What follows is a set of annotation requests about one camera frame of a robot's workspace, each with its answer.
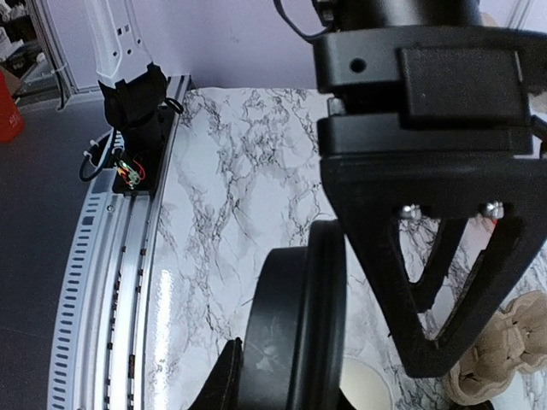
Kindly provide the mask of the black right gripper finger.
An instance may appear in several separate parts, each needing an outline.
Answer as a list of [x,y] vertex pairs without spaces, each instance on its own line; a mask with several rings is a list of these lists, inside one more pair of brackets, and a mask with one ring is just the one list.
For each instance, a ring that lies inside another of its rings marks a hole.
[[226,342],[213,369],[190,410],[233,410],[238,408],[238,386],[243,363],[243,342],[237,337]]

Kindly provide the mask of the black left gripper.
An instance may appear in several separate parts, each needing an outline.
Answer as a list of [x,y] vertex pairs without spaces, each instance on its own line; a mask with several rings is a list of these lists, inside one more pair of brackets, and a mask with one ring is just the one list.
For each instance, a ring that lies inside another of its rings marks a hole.
[[400,26],[314,44],[324,156],[532,150],[534,36],[487,27]]

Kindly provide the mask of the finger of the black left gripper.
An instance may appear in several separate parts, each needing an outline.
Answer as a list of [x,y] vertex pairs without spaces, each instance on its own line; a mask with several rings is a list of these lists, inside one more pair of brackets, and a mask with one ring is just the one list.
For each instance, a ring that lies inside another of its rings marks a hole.
[[[440,377],[472,345],[546,239],[546,163],[499,155],[368,154],[321,159],[326,196],[388,324],[405,372]],[[479,253],[439,334],[419,319],[434,303],[468,220],[500,202],[504,215]],[[421,277],[411,282],[399,242],[403,208],[439,221]]]

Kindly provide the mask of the black plastic cup lid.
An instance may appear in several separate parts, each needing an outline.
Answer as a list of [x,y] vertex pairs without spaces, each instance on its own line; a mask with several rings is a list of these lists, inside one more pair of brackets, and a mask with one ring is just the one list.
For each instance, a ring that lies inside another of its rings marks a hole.
[[312,224],[307,245],[269,252],[244,338],[241,409],[334,409],[346,315],[340,224]]

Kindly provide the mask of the white paper coffee cup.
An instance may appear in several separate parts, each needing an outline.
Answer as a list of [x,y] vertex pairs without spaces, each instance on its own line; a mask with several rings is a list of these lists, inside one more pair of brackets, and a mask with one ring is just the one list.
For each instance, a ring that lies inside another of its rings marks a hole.
[[383,376],[362,360],[345,356],[340,379],[343,404],[348,409],[392,410],[391,389]]

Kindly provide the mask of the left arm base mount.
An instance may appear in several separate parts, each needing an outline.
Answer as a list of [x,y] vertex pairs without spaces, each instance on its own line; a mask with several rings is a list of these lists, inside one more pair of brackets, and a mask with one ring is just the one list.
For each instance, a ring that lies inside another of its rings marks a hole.
[[155,64],[136,79],[99,87],[112,131],[84,152],[79,179],[89,183],[114,169],[115,193],[155,192],[174,117],[183,113],[181,103],[168,96],[168,80]]

